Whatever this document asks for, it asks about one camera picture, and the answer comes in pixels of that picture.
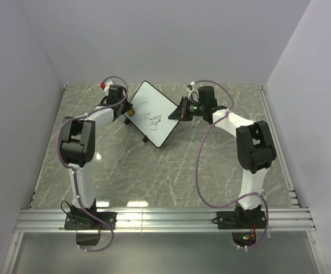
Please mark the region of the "yellow black whiteboard eraser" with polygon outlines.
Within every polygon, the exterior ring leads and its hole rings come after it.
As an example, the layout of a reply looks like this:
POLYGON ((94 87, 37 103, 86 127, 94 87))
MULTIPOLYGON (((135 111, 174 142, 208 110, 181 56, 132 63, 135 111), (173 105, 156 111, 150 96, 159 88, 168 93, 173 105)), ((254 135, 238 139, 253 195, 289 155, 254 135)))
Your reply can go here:
POLYGON ((133 108, 131 108, 128 112, 127 112, 128 116, 133 116, 135 114, 135 111, 133 108))

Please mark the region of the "black framed small whiteboard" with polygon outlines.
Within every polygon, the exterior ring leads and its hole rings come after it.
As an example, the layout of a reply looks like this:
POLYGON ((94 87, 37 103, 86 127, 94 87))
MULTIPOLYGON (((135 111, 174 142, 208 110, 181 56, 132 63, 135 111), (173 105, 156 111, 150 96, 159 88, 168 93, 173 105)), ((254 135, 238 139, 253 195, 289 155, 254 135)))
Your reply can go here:
POLYGON ((137 88, 130 103, 134 114, 125 114, 126 118, 155 147, 162 147, 179 123, 168 118, 177 105, 146 80, 137 88))

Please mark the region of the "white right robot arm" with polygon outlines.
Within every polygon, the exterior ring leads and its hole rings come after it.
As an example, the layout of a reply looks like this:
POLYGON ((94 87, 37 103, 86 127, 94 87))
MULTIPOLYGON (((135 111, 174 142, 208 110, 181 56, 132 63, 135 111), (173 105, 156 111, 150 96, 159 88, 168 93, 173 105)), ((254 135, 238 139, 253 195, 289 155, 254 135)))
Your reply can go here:
POLYGON ((245 119, 217 102, 196 102, 182 97, 177 108, 169 115, 170 120, 189 122, 195 116, 202 117, 210 124, 201 140, 196 157, 195 184, 201 201, 211 208, 226 208, 236 205, 234 220, 241 228, 254 223, 254 212, 261 209, 261 196, 265 176, 277 157, 276 148, 267 122, 245 119), (198 166, 205 139, 214 127, 218 127, 236 138, 237 159, 242 167, 241 191, 237 199, 225 205, 212 205, 203 196, 198 182, 198 166))

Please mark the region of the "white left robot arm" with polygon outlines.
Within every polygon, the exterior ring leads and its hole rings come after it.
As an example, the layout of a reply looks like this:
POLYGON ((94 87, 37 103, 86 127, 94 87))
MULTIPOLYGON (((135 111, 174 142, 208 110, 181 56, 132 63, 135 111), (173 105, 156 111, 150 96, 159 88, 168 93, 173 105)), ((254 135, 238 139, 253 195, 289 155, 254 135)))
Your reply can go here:
POLYGON ((95 153, 97 126, 103 127, 119 116, 133 111, 127 99, 109 99, 107 96, 94 110, 80 116, 67 117, 57 136, 57 155, 68 170, 73 189, 72 205, 83 209, 77 222, 84 229, 98 223, 98 215, 89 210, 95 204, 91 182, 91 161, 95 153))

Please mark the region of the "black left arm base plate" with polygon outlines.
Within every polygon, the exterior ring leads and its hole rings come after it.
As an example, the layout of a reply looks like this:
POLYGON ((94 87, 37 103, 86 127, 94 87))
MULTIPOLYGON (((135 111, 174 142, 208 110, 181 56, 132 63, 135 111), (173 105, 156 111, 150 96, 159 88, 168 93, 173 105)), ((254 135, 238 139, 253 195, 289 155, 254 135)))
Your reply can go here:
POLYGON ((97 217, 97 219, 104 221, 107 226, 103 225, 100 221, 93 219, 83 212, 79 214, 69 213, 65 220, 64 230, 109 230, 115 228, 117 219, 116 212, 95 212, 94 215, 97 217))

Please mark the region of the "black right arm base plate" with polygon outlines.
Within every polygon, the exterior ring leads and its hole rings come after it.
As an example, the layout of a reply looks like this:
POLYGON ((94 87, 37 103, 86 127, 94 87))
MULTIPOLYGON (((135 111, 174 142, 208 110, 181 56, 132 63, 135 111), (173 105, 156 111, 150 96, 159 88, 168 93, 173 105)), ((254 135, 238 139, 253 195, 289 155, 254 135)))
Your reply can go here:
POLYGON ((218 229, 264 229, 268 218, 261 207, 244 210, 237 207, 234 211, 218 211, 211 222, 218 229))

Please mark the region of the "aluminium front mounting rail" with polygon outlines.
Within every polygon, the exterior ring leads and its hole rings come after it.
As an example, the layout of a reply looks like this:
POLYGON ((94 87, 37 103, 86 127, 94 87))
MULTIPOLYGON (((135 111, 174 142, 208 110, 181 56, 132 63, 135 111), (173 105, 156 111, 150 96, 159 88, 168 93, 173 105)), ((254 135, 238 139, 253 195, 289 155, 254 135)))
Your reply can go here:
MULTIPOLYGON (((117 213, 116 233, 182 233, 222 232, 212 223, 216 211, 211 208, 113 208, 117 213)), ((95 233, 98 230, 68 230, 66 214, 60 209, 22 210, 16 233, 95 233)), ((271 232, 314 231, 311 214, 306 208, 272 208, 269 210, 268 230, 271 232)))

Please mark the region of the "aluminium right side rail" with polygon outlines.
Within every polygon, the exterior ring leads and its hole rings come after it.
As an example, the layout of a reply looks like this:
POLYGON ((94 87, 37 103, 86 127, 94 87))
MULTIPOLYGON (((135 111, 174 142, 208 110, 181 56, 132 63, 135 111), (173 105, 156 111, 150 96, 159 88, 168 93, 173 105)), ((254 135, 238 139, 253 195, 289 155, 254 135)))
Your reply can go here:
POLYGON ((268 102, 267 102, 266 95, 265 95, 265 86, 258 85, 257 87, 258 87, 258 90, 260 93, 262 104, 263 104, 265 112, 266 112, 266 116, 267 116, 267 119, 269 122, 269 127, 272 131, 272 138, 273 138, 276 150, 277 150, 277 156, 278 156, 278 159, 279 159, 279 162, 280 162, 280 165, 282 168, 282 172, 284 175, 284 179, 285 179, 285 182, 287 185, 289 200, 292 202, 292 208, 302 208, 302 206, 298 200, 298 196, 296 194, 296 189, 293 186, 293 183, 292 183, 289 171, 288 171, 288 167, 286 165, 286 161, 285 161, 285 158, 283 155, 283 151, 282 151, 282 148, 281 148, 281 145, 279 142, 276 127, 274 125, 273 118, 272 118, 272 115, 271 115, 271 112, 270 112, 270 109, 268 106, 268 102))

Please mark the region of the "aluminium left side rail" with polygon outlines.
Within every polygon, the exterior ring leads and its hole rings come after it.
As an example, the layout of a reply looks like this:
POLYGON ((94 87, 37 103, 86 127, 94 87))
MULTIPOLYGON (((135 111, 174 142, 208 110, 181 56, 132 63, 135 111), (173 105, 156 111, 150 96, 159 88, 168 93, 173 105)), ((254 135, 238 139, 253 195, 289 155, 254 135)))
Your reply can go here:
POLYGON ((24 233, 14 232, 2 267, 2 274, 12 274, 24 233))

